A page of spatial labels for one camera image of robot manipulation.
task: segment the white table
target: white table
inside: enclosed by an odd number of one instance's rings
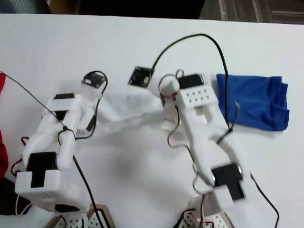
[[[105,97],[111,98],[117,92],[123,96],[131,90],[127,81],[135,66],[151,67],[169,43],[201,32],[220,44],[230,74],[283,76],[289,84],[287,99],[291,111],[286,131],[273,133],[237,127],[234,133],[243,144],[260,187],[280,211],[279,227],[299,225],[304,211],[304,26],[0,15],[0,69],[43,102],[56,92],[78,89],[84,74],[97,69],[106,72],[110,80]],[[215,47],[204,38],[186,40],[172,48],[161,59],[155,74],[175,72],[178,68],[186,73],[223,72]],[[0,129],[11,165],[23,147],[20,137],[35,131],[42,107],[7,81],[0,95],[0,110]],[[188,200],[195,196],[189,155],[183,150],[169,149],[166,135],[139,127],[108,136],[97,134],[77,142],[76,156],[95,200],[109,207],[116,227],[172,227]],[[249,227],[245,225],[248,219],[259,227],[270,228],[276,219],[261,196],[254,206],[230,209],[228,214],[237,228]],[[9,223],[8,218],[0,217],[0,224],[5,222]],[[257,227],[256,224],[251,223],[251,227]]]

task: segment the red cloth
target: red cloth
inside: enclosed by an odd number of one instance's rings
[[[0,94],[4,87],[5,78],[6,78],[5,74],[0,72]],[[9,166],[9,158],[6,153],[5,145],[2,142],[2,134],[0,131],[0,179],[4,176],[6,170],[8,169],[8,166]]]
[[[1,94],[1,91],[4,87],[4,83],[5,83],[5,73],[1,72],[0,71],[0,94]]]
[[[2,142],[2,135],[0,132],[0,179],[4,176],[9,166],[9,158],[6,153],[5,145]]]

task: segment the breadboard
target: breadboard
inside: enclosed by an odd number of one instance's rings
[[[214,223],[214,228],[234,228],[233,225],[229,223],[226,218],[222,217],[222,213],[217,213],[213,215],[206,216],[204,218],[203,228],[212,228],[212,224],[208,222]],[[189,213],[184,215],[184,220],[181,221],[179,228],[199,228],[200,221],[196,220]]]
[[[99,211],[98,214],[104,228],[109,228],[102,213]],[[64,220],[60,218],[54,228],[101,228],[95,213],[91,216],[90,220],[88,220],[87,216],[64,216],[64,218],[66,219],[66,225]]]

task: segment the blue cloth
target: blue cloth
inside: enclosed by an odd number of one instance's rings
[[[225,75],[217,74],[218,101],[225,116]],[[283,131],[288,126],[288,85],[282,77],[233,76],[228,77],[228,121],[232,122],[240,105],[237,123],[268,131]]]

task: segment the black cable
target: black cable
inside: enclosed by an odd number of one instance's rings
[[[235,102],[235,103],[236,103],[236,106],[237,106],[237,110],[236,110],[236,113],[235,113],[235,116],[234,116],[232,125],[231,125],[231,127],[228,127],[228,130],[227,130],[227,131],[218,139],[217,144],[220,144],[220,142],[221,142],[227,135],[229,135],[229,134],[233,131],[234,125],[236,124],[236,122],[237,122],[237,120],[238,120],[238,115],[239,115],[240,107],[239,107],[239,104],[238,104],[237,102]]]
[[[260,186],[257,184],[256,179],[253,177],[252,173],[250,173],[251,179],[256,184],[257,190],[261,193],[261,195],[264,197],[264,199],[269,203],[269,205],[273,208],[273,210],[276,212],[276,222],[275,222],[275,228],[277,228],[277,224],[279,223],[280,214],[279,211],[276,209],[276,207],[272,204],[272,202],[267,198],[267,196],[264,194],[264,192],[261,190]]]
[[[61,217],[63,219],[63,221],[65,222],[65,227],[63,227],[63,228],[66,228],[67,227],[67,221],[66,221],[65,217],[63,217],[62,215],[59,215],[59,217]]]
[[[162,57],[162,55],[170,48],[172,47],[174,44],[180,42],[180,41],[183,41],[185,39],[188,39],[188,38],[192,38],[192,37],[198,37],[198,36],[203,36],[203,37],[206,37],[208,39],[210,39],[214,44],[215,46],[217,47],[218,49],[218,52],[219,52],[219,55],[220,55],[220,58],[222,60],[222,63],[223,63],[223,67],[224,67],[224,70],[225,70],[225,121],[226,121],[226,124],[229,128],[229,125],[228,125],[228,70],[227,70],[227,65],[226,65],[226,62],[225,62],[225,58],[224,58],[224,54],[222,52],[222,49],[220,48],[219,44],[216,42],[216,40],[214,38],[212,38],[211,36],[207,35],[207,34],[204,34],[204,33],[198,33],[198,34],[192,34],[192,35],[189,35],[189,36],[185,36],[185,37],[182,37],[176,41],[174,41],[173,43],[169,44],[157,57],[157,59],[155,60],[153,66],[152,66],[152,69],[151,69],[151,73],[150,73],[150,79],[155,71],[155,67],[158,63],[158,61],[160,60],[160,58]]]
[[[88,74],[91,74],[91,73],[101,73],[101,74],[105,77],[105,87],[104,87],[104,89],[103,89],[102,92],[101,92],[101,97],[102,97],[102,96],[104,95],[105,89],[106,89],[107,86],[108,86],[108,78],[107,78],[107,76],[105,75],[105,73],[102,72],[102,71],[92,71],[92,72],[90,72],[90,73],[88,73]],[[77,138],[75,138],[76,140],[78,140],[78,139],[88,139],[88,138],[90,138],[90,137],[94,134],[94,131],[95,131],[95,128],[96,128],[96,125],[97,125],[97,112],[98,112],[98,107],[99,107],[99,102],[100,102],[100,100],[101,100],[101,98],[98,99],[97,104],[96,104],[96,107],[95,107],[95,122],[94,122],[94,126],[93,126],[93,129],[92,129],[91,134],[89,134],[88,136],[77,137]]]
[[[6,77],[8,77],[10,80],[12,80],[13,82],[17,83],[21,88],[23,88],[29,95],[31,95],[39,104],[41,104],[45,109],[47,109],[53,116],[55,116],[55,118],[62,124],[62,126],[64,126],[64,124],[57,118],[57,116],[51,111],[49,110],[44,104],[42,104],[29,90],[27,90],[23,85],[21,85],[18,81],[16,81],[14,78],[8,76],[7,74],[5,74],[4,72],[0,71],[0,73],[3,73]]]
[[[86,181],[86,178],[85,178],[85,176],[84,176],[84,174],[83,174],[83,172],[82,172],[82,170],[81,170],[81,168],[80,168],[80,166],[79,166],[79,164],[78,164],[78,161],[77,161],[75,155],[73,156],[73,160],[74,160],[74,163],[75,163],[75,165],[76,165],[76,167],[77,167],[77,169],[78,169],[78,171],[79,171],[79,173],[80,173],[80,176],[81,176],[82,179],[84,180],[84,183],[85,183],[85,186],[86,186],[86,188],[87,188],[87,191],[89,192],[89,195],[90,195],[90,198],[91,198],[91,201],[92,201],[92,204],[93,204],[94,212],[95,212],[95,214],[96,214],[96,216],[97,216],[99,225],[100,225],[101,228],[104,228],[104,226],[103,226],[103,224],[102,224],[102,222],[101,222],[101,219],[100,219],[100,217],[99,217],[98,210],[97,210],[97,207],[96,207],[96,204],[95,204],[95,201],[94,201],[94,198],[93,198],[93,195],[92,195],[90,186],[89,186],[88,182]]]
[[[57,135],[57,139],[58,139],[58,142],[59,142],[59,144],[60,144],[60,140],[59,140],[59,135],[62,133],[62,132],[64,132],[64,131],[71,131],[72,133],[73,133],[73,135],[74,135],[74,137],[75,137],[75,133],[73,132],[73,130],[71,130],[71,129],[69,129],[67,126],[65,126],[59,119],[58,119],[58,117],[54,114],[54,113],[52,113],[44,104],[42,104],[29,90],[27,90],[23,85],[21,85],[18,81],[16,81],[15,79],[13,79],[12,77],[10,77],[10,76],[8,76],[7,74],[5,74],[5,73],[3,73],[5,76],[7,76],[10,80],[12,80],[12,81],[14,81],[15,83],[17,83],[21,88],[23,88],[28,94],[30,94],[39,104],[41,104],[44,108],[46,108],[53,116],[55,116],[55,118],[63,125],[63,130],[62,131],[60,131],[59,133],[58,133],[58,135]],[[107,85],[108,85],[108,79],[107,79],[107,77],[105,76],[105,78],[106,78],[106,84],[105,84],[105,87],[104,87],[104,89],[102,90],[102,95],[103,95],[103,93],[104,93],[104,91],[105,91],[105,89],[106,89],[106,87],[107,87]],[[100,101],[100,99],[98,100],[98,102],[97,102],[97,105],[96,105],[96,109],[95,109],[95,114],[97,113],[97,108],[98,108],[98,105],[99,105],[99,101]],[[89,135],[89,136],[87,136],[86,138],[89,138],[89,137],[91,137],[92,135],[93,135],[93,133],[94,133],[94,131],[92,131],[92,133]],[[93,208],[94,208],[94,211],[95,211],[95,213],[96,213],[96,216],[97,216],[97,218],[98,218],[98,222],[99,222],[99,225],[100,225],[100,227],[101,228],[104,228],[104,226],[103,226],[103,224],[102,224],[102,222],[101,222],[101,219],[100,219],[100,217],[99,217],[99,214],[98,214],[98,211],[97,211],[97,208],[96,208],[96,205],[95,205],[95,201],[94,201],[94,198],[93,198],[93,195],[92,195],[92,193],[91,193],[91,189],[90,189],[90,186],[88,185],[88,183],[87,183],[87,181],[86,181],[86,178],[85,178],[85,176],[84,176],[84,174],[82,173],[82,170],[81,170],[81,168],[80,168],[80,166],[79,166],[79,164],[78,164],[78,162],[77,162],[77,160],[76,160],[76,157],[75,156],[73,156],[73,160],[74,160],[74,163],[75,163],[75,165],[76,165],[76,167],[77,167],[77,169],[78,169],[78,171],[79,171],[79,173],[80,173],[80,176],[82,177],[82,179],[83,179],[83,181],[84,181],[84,183],[85,183],[85,186],[86,186],[86,188],[87,188],[87,190],[88,190],[88,192],[89,192],[89,195],[90,195],[90,198],[91,198],[91,201],[92,201],[92,204],[93,204]]]

